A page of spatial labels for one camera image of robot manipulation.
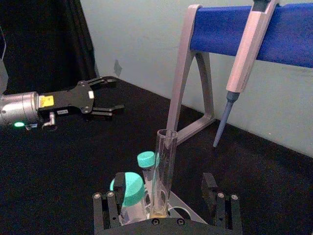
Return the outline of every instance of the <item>black curtain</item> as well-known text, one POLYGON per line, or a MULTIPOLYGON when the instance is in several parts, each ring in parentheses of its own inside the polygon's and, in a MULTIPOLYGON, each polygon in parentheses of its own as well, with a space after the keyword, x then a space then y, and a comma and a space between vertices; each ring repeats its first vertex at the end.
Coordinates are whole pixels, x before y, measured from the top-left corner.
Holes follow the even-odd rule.
POLYGON ((6 94, 53 92, 95 78, 90 34, 79 0, 2 0, 6 94))

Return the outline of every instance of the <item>yellow label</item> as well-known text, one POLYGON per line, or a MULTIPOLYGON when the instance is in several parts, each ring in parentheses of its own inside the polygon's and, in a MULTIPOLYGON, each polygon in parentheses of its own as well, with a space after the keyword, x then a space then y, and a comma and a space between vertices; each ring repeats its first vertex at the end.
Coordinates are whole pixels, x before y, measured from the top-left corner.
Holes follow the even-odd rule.
POLYGON ((54 105, 53 95, 39 96, 39 108, 53 106, 53 105, 54 105))

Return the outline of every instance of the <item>pipette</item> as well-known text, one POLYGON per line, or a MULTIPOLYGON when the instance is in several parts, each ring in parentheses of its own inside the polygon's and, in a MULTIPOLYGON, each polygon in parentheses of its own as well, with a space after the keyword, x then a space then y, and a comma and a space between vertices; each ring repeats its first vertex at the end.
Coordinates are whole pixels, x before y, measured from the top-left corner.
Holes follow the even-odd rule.
POLYGON ((219 143, 234 102, 238 99, 239 94, 245 90, 253 63, 259 53, 278 1, 254 0, 226 87, 228 90, 227 104, 215 136, 214 147, 219 143))

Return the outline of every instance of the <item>teal cap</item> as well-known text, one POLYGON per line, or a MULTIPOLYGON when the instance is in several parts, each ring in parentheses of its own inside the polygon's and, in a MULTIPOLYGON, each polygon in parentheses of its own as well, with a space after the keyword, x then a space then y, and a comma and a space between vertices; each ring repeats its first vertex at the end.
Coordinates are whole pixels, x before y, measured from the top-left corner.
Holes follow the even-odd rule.
POLYGON ((155 164, 155 153, 152 151, 146 151, 138 154, 138 165, 141 168, 149 168, 155 164))
MULTIPOLYGON (((126 190, 124 195, 123 207, 130 207, 143 198, 145 189, 140 175, 134 172, 125 172, 126 190)), ((114 179, 111 181, 110 190, 113 191, 114 179)))

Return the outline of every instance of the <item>light blue wall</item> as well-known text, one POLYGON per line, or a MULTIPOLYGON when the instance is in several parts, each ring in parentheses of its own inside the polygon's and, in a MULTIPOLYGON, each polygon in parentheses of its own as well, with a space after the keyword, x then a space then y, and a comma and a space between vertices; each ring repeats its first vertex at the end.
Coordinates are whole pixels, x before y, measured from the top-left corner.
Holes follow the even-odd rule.
MULTIPOLYGON (((120 78, 170 98, 183 16, 191 4, 251 5, 252 0, 81 0, 100 74, 120 78)), ((311 1, 281 1, 281 4, 311 1)), ((234 57, 211 54, 216 118, 226 103, 234 57)), ((183 103, 203 111, 196 64, 183 103)), ((228 123, 313 157, 313 70, 256 61, 246 91, 228 123)))

